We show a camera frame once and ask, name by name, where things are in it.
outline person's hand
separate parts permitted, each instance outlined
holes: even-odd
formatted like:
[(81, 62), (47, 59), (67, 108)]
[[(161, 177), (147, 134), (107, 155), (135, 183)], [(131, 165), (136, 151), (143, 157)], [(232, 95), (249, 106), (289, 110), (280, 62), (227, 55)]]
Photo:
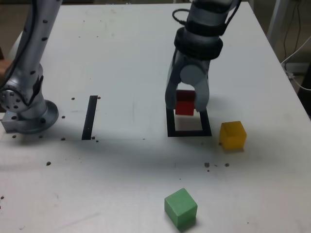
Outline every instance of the person's hand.
[(12, 62), (7, 60), (0, 60), (0, 84), (4, 82), (4, 74), (7, 68), (11, 65)]

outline yellow cube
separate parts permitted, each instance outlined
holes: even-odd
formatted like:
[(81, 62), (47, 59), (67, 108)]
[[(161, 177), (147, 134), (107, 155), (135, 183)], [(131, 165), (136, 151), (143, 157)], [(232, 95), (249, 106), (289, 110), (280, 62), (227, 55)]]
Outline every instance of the yellow cube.
[(243, 149), (246, 136), (240, 121), (225, 122), (220, 127), (219, 141), (225, 150)]

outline black square outline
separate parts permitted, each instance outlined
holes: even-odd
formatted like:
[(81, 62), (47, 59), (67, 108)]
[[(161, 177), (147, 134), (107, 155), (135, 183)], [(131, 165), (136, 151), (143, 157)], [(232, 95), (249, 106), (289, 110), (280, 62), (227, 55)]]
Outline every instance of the black square outline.
[(176, 131), (174, 110), (166, 108), (167, 137), (205, 137), (212, 136), (207, 110), (200, 112), (202, 130)]

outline cable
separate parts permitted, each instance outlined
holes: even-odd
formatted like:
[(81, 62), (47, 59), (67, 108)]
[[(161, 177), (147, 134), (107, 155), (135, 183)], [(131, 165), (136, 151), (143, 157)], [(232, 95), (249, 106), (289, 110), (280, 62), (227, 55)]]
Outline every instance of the cable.
[(285, 53), (285, 54), (284, 54), (284, 59), (286, 59), (286, 45), (285, 45), (285, 42), (286, 42), (286, 38), (287, 38), (288, 32), (289, 32), (289, 30), (290, 30), (290, 28), (291, 28), (293, 19), (294, 19), (295, 9), (296, 9), (297, 5), (298, 5), (298, 2), (296, 2), (296, 5), (295, 5), (295, 7), (294, 7), (294, 9), (293, 9), (292, 19), (291, 19), (291, 21), (290, 21), (290, 25), (289, 25), (288, 28), (287, 28), (287, 31), (286, 31), (285, 37), (284, 37), (284, 41), (283, 41), (283, 47), (284, 47), (284, 53)]
[(182, 25), (185, 25), (185, 24), (186, 24), (186, 21), (177, 19), (176, 16), (175, 16), (175, 13), (177, 13), (177, 12), (179, 12), (179, 11), (189, 12), (190, 10), (189, 10), (189, 9), (177, 9), (177, 10), (174, 10), (173, 13), (172, 13), (173, 18), (174, 18), (178, 23), (180, 23), (180, 24), (182, 24)]
[(291, 80), (294, 80), (294, 82), (295, 82), (301, 89), (303, 89), (303, 90), (305, 90), (305, 91), (311, 91), (311, 89), (307, 89), (307, 88), (301, 86), (301, 85), (297, 82), (297, 80), (296, 80), (295, 78), (292, 77)]
[(303, 45), (299, 49), (296, 50), (296, 52), (294, 52), (292, 55), (290, 55), (288, 58), (286, 58), (284, 61), (282, 61), (281, 64), (286, 62), (288, 59), (290, 59), (292, 56), (294, 56), (299, 50), (301, 50), (301, 48), (304, 47), (305, 44), (307, 44), (310, 39), (311, 39), (311, 36), (303, 43)]
[[(299, 49), (297, 49), (297, 51), (295, 51), (292, 55), (290, 55), (288, 58), (286, 58), (284, 61), (282, 61), (282, 62), (281, 62), (281, 65), (282, 65), (284, 62), (286, 62), (288, 59), (290, 59), (292, 56), (294, 56), (299, 50), (301, 50), (301, 49), (308, 43), (308, 41), (309, 41), (310, 39), (311, 39), (311, 36), (309, 36), (309, 38), (303, 43), (302, 46), (300, 46)], [(285, 67), (284, 67), (283, 69), (284, 69), (284, 71), (285, 71), (287, 77), (289, 78), (289, 80), (294, 80), (294, 82), (295, 82), (301, 89), (306, 90), (306, 91), (311, 91), (311, 89), (307, 89), (307, 88), (301, 86), (301, 85), (296, 81), (296, 79), (293, 77), (293, 74), (290, 73), (290, 72), (288, 72), (287, 70), (285, 70)]]
[[(298, 2), (298, 5), (297, 5), (297, 14), (298, 14), (299, 30), (298, 30), (298, 35), (297, 35), (296, 44), (295, 44), (295, 48), (294, 48), (293, 53), (294, 53), (294, 52), (296, 51), (296, 49), (297, 49), (297, 45), (298, 45), (298, 41), (299, 41), (299, 37), (300, 37), (300, 32), (301, 32), (301, 21), (300, 21), (300, 11), (299, 11), (299, 6), (300, 6), (300, 4), (301, 4), (301, 0)], [(291, 60), (291, 58), (290, 58), (287, 62), (285, 62), (285, 65), (284, 65), (285, 70), (287, 70), (286, 65), (287, 65), (287, 63), (289, 63), (290, 60)]]
[(31, 27), (30, 27), (30, 32), (29, 32), (29, 36), (27, 38), (27, 41), (24, 45), (24, 47), (21, 49), (18, 57), (15, 57), (14, 61), (12, 62), (12, 68), (9, 72), (9, 74), (7, 75), (5, 81), (0, 85), (0, 90), (6, 85), (6, 83), (9, 81), (9, 79), (11, 78), (12, 74), (14, 73), (15, 69), (16, 69), (16, 66), (18, 64), (18, 62), (20, 61), (20, 58), (22, 57), (23, 53), (25, 52), (31, 38), (32, 38), (32, 35), (33, 35), (33, 32), (34, 32), (34, 28), (35, 28), (35, 17), (36, 17), (36, 10), (37, 10), (37, 7), (36, 7), (36, 0), (32, 0), (32, 22), (31, 22)]

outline black tape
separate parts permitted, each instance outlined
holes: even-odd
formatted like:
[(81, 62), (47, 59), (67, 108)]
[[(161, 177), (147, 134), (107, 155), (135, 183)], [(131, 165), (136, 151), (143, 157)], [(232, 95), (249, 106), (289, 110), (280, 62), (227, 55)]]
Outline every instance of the black tape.
[(96, 112), (97, 96), (90, 96), (84, 122), (82, 140), (91, 140), (94, 117)]

